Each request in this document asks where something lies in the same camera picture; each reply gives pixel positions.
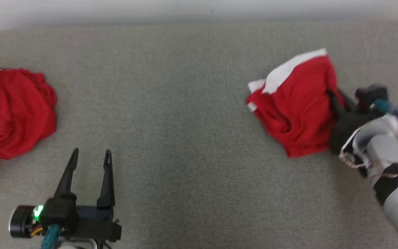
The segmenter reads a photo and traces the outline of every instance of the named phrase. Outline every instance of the yellow wire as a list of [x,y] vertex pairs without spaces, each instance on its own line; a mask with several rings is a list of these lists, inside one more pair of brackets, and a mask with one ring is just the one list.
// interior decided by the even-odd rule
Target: yellow wire
[[42,231],[42,227],[40,227],[40,228],[34,230],[34,231],[30,234],[30,237],[35,236],[37,233],[39,233],[39,232],[41,232],[41,231]]

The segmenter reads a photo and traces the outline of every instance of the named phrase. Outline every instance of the robotic arm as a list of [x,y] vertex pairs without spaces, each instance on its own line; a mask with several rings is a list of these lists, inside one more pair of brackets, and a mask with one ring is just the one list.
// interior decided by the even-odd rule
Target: robotic arm
[[79,150],[76,148],[55,194],[44,205],[20,205],[10,218],[9,231],[13,238],[44,236],[41,249],[73,249],[65,242],[85,242],[93,249],[111,248],[106,240],[121,239],[122,227],[113,221],[115,190],[113,185],[112,153],[107,150],[104,159],[104,181],[96,206],[76,205],[76,195],[71,193],[73,171],[76,169]]
[[398,232],[398,107],[379,85],[358,89],[354,102],[344,94],[346,110],[329,93],[339,121],[333,126],[330,150],[369,180],[383,212]]

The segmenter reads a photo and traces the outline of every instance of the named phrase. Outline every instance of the red cloth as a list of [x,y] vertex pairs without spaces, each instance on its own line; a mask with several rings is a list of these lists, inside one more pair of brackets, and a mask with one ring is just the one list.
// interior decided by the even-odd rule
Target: red cloth
[[24,154],[55,131],[56,101],[43,74],[0,69],[0,158]]
[[337,89],[336,74],[325,49],[297,55],[263,81],[250,82],[246,103],[289,157],[326,150],[337,121],[326,90]]

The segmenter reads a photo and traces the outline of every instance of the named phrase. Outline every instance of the black band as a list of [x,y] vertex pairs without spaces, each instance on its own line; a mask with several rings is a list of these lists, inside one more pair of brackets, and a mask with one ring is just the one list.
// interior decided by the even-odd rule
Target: black band
[[[388,174],[398,174],[398,164],[392,164],[387,167],[383,173]],[[398,176],[394,178],[380,177],[374,185],[374,190],[376,191],[376,197],[380,205],[385,203],[385,200],[390,196],[390,194],[396,190],[398,187]]]

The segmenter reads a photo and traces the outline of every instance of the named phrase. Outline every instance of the white stripe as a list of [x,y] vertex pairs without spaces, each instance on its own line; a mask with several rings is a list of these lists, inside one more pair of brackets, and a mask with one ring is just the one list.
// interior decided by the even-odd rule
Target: white stripe
[[256,90],[261,89],[265,84],[265,79],[254,80],[248,83],[248,89],[250,93],[254,93]]
[[251,112],[254,112],[257,109],[257,105],[254,104],[252,101],[247,104],[248,109],[250,109]]
[[264,90],[262,90],[262,93],[274,93],[278,89],[278,87],[281,86],[281,84],[289,77],[295,67],[313,58],[325,55],[327,55],[327,51],[325,48],[301,55],[296,55],[291,60],[283,63],[282,65],[278,66],[270,72],[265,81],[265,88]]

